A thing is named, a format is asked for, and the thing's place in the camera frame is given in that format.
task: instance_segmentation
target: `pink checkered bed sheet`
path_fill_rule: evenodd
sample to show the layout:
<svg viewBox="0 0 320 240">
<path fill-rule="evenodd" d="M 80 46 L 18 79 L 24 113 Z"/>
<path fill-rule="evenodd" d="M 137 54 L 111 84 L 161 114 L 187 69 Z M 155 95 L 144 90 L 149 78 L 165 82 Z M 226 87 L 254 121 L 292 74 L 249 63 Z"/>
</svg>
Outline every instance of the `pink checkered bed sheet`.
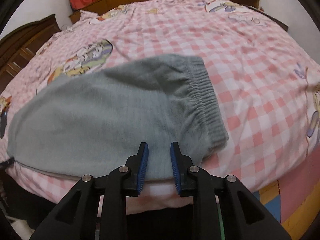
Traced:
<svg viewBox="0 0 320 240">
<path fill-rule="evenodd" d="M 37 87 L 63 62 L 99 40 L 113 51 L 95 69 L 163 53 L 203 58 L 230 139 L 203 160 L 210 174 L 236 175 L 251 190 L 280 178 L 318 144 L 314 102 L 320 67 L 275 22 L 228 0 L 152 0 L 120 6 L 98 17 L 84 12 L 55 34 L 10 82 L 8 125 L 35 96 Z M 8 132 L 0 140 L 0 161 Z M 49 176 L 15 163 L 7 169 L 24 189 L 57 203 L 75 180 Z M 127 198 L 127 213 L 191 203 L 179 198 L 173 180 L 147 182 L 142 195 Z"/>
</svg>

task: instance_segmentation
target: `triangular cutout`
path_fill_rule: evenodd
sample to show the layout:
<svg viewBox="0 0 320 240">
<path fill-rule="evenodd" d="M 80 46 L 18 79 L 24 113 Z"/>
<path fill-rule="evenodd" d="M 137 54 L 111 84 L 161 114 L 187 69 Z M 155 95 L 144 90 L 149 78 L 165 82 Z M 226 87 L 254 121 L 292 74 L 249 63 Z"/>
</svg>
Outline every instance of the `triangular cutout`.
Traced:
<svg viewBox="0 0 320 240">
<path fill-rule="evenodd" d="M 65 222 L 69 225 L 73 223 L 76 216 L 79 200 L 81 197 L 81 191 L 77 191 L 72 198 L 67 202 L 59 211 L 56 216 L 56 220 Z"/>
<path fill-rule="evenodd" d="M 254 203 L 252 203 L 242 191 L 238 191 L 237 194 L 245 221 L 248 225 L 264 219 L 264 214 L 262 211 Z"/>
</svg>

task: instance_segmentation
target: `wooden headboard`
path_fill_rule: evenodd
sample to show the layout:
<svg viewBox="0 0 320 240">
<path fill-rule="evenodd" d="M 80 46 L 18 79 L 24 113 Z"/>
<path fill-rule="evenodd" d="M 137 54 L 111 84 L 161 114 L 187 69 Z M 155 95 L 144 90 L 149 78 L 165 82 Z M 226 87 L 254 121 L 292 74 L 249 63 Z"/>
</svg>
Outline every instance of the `wooden headboard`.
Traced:
<svg viewBox="0 0 320 240">
<path fill-rule="evenodd" d="M 0 93 L 54 33 L 55 15 L 19 27 L 0 40 Z"/>
</svg>

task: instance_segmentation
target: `folded gray pants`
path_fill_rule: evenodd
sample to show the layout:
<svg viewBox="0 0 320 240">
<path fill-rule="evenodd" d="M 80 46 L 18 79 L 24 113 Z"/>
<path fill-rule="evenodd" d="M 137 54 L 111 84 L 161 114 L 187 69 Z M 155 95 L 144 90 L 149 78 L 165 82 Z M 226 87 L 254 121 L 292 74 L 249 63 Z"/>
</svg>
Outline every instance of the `folded gray pants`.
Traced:
<svg viewBox="0 0 320 240">
<path fill-rule="evenodd" d="M 37 171 L 99 177 L 146 142 L 154 180 L 173 177 L 172 142 L 200 165 L 227 140 L 202 59 L 161 55 L 59 76 L 16 113 L 7 152 Z"/>
</svg>

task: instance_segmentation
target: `metal pin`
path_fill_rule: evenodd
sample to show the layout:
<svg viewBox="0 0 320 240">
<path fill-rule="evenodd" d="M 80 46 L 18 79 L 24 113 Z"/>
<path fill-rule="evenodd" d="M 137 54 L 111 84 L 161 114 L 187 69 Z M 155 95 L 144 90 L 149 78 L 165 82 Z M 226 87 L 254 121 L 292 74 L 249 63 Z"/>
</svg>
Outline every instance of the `metal pin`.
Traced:
<svg viewBox="0 0 320 240">
<path fill-rule="evenodd" d="M 189 168 L 189 170 L 190 170 L 191 172 L 198 172 L 200 169 L 199 169 L 198 166 L 191 166 L 191 167 Z"/>
<path fill-rule="evenodd" d="M 229 182 L 235 182 L 235 181 L 237 180 L 237 178 L 236 178 L 236 176 L 234 176 L 234 175 L 228 175 L 228 176 L 227 176 L 227 180 L 228 180 Z"/>
<path fill-rule="evenodd" d="M 129 168 L 127 166 L 121 166 L 119 168 L 119 171 L 122 172 L 122 173 L 127 172 L 128 170 L 129 170 Z"/>
<path fill-rule="evenodd" d="M 82 181 L 84 181 L 84 182 L 88 182 L 88 181 L 90 181 L 91 180 L 91 176 L 90 175 L 84 175 L 83 177 L 82 177 Z"/>
</svg>

